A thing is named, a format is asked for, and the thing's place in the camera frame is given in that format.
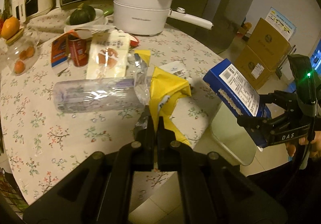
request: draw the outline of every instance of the white plastic bin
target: white plastic bin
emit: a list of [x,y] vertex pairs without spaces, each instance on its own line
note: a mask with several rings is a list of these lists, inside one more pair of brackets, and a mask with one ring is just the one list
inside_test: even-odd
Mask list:
[[252,163],[257,146],[247,131],[237,124],[236,117],[223,102],[210,125],[210,130],[214,141],[222,147],[220,155],[230,158],[229,163],[244,166]]

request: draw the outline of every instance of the floral tablecloth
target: floral tablecloth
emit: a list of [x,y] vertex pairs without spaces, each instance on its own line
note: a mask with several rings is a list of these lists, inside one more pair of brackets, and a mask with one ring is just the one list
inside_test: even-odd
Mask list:
[[[64,114],[52,101],[58,81],[84,79],[86,67],[70,66],[57,77],[50,66],[53,37],[62,33],[68,12],[55,9],[29,23],[41,32],[40,57],[25,74],[13,76],[8,67],[1,73],[0,105],[4,143],[14,177],[31,204],[94,151],[112,153],[133,141],[132,130],[141,109],[98,113]],[[202,81],[221,58],[185,33],[166,26],[153,37],[139,37],[137,49],[151,51],[155,66],[178,60],[194,79],[192,97],[180,99],[172,121],[194,147],[217,112],[220,99]],[[139,206],[172,172],[137,172],[131,209]]]

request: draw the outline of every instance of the transparent cylinder container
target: transparent cylinder container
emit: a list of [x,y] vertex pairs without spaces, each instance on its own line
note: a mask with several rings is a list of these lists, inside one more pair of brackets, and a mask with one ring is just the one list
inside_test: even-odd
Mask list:
[[139,108],[134,78],[62,81],[55,84],[53,101],[64,113],[99,112]]
[[35,29],[21,28],[12,38],[6,41],[7,65],[13,75],[27,72],[38,60],[39,34]]

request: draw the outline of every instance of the green pumpkin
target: green pumpkin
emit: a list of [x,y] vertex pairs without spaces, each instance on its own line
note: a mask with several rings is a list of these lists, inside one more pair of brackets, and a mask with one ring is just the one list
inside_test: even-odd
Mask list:
[[92,6],[82,3],[71,13],[69,23],[70,25],[79,25],[93,21],[95,18],[95,9]]

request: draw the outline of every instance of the glass jar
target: glass jar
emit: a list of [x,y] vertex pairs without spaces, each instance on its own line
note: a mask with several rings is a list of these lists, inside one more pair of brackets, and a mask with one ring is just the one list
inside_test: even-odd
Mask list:
[[22,75],[35,64],[39,57],[38,43],[38,31],[26,28],[19,29],[13,37],[6,40],[7,65],[13,75]]

